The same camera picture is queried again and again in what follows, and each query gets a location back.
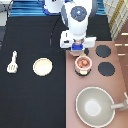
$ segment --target black tablecloth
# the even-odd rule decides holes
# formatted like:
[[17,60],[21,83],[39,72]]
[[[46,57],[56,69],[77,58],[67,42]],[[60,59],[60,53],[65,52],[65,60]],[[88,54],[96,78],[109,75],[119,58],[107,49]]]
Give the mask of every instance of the black tablecloth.
[[[55,17],[8,19],[0,51],[0,128],[66,128],[65,52],[51,53],[49,45],[55,21]],[[9,74],[14,50],[19,67],[16,74]],[[53,70],[40,77],[33,64],[43,57],[53,62]]]

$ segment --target white bowl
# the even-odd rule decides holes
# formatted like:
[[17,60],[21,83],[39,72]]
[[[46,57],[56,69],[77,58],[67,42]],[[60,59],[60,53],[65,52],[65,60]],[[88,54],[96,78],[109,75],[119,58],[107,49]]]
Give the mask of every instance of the white bowl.
[[52,62],[47,58],[40,58],[33,65],[34,72],[39,76],[48,75],[52,70]]
[[110,124],[115,116],[112,97],[99,87],[87,87],[76,98],[76,111],[80,119],[95,128]]

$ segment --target food in bowl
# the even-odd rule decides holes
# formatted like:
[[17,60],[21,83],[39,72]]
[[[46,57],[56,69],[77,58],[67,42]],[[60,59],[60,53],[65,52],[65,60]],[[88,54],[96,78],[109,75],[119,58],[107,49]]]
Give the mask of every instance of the food in bowl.
[[82,60],[79,60],[77,64],[80,68],[84,68],[89,64],[89,62],[86,59],[82,59]]

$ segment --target bowl rim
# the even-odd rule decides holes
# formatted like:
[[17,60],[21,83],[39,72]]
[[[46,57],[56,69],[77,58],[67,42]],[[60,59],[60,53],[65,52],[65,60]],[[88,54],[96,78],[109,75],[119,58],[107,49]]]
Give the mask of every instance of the bowl rim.
[[[50,68],[49,72],[46,73],[46,74],[44,74],[44,75],[43,75],[42,73],[37,72],[37,70],[36,70],[36,68],[35,68],[36,64],[37,64],[39,61],[41,61],[41,60],[47,60],[47,61],[50,62],[50,65],[51,65],[51,68]],[[34,71],[37,75],[39,75],[39,76],[46,76],[46,75],[48,75],[48,74],[51,72],[52,68],[53,68],[52,61],[51,61],[50,59],[48,59],[48,58],[40,58],[40,59],[37,59],[37,60],[34,62],[34,64],[33,64],[33,71]]]
[[99,126],[95,126],[95,125],[89,124],[89,123],[86,122],[86,121],[81,117],[81,115],[79,114],[79,111],[78,111],[78,108],[77,108],[78,99],[79,99],[80,95],[81,95],[84,91],[89,90],[89,89],[98,89],[98,90],[103,91],[104,93],[106,93],[106,94],[108,95],[108,97],[109,97],[110,100],[112,101],[112,104],[114,104],[113,98],[112,98],[112,97],[109,95],[109,93],[108,93],[107,91],[105,91],[104,89],[102,89],[102,88],[100,88],[100,87],[86,87],[86,88],[84,88],[84,89],[77,95],[77,98],[76,98],[76,112],[77,112],[79,118],[80,118],[85,124],[87,124],[88,126],[94,127],[94,128],[102,128],[102,127],[105,127],[105,126],[109,125],[109,124],[112,122],[112,120],[114,119],[114,117],[115,117],[115,109],[113,109],[113,114],[112,114],[111,119],[110,119],[106,124],[104,124],[104,125],[99,125]]
[[[80,58],[85,58],[87,59],[87,61],[89,61],[89,66],[88,67],[85,67],[85,68],[80,68],[77,64],[77,61],[80,59]],[[89,70],[91,67],[92,67],[92,60],[88,57],[88,56],[79,56],[76,58],[75,60],[75,66],[80,69],[80,70]]]

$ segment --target black table surface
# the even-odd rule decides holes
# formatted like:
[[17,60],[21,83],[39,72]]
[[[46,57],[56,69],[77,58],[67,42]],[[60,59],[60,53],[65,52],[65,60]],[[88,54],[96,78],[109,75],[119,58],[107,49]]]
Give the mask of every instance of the black table surface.
[[[59,41],[67,28],[58,18],[8,18],[0,51],[0,128],[66,128],[66,60]],[[87,35],[111,40],[107,16],[89,19]],[[19,67],[16,74],[9,74],[13,51]],[[32,66],[43,57],[53,62],[53,70],[39,77]]]

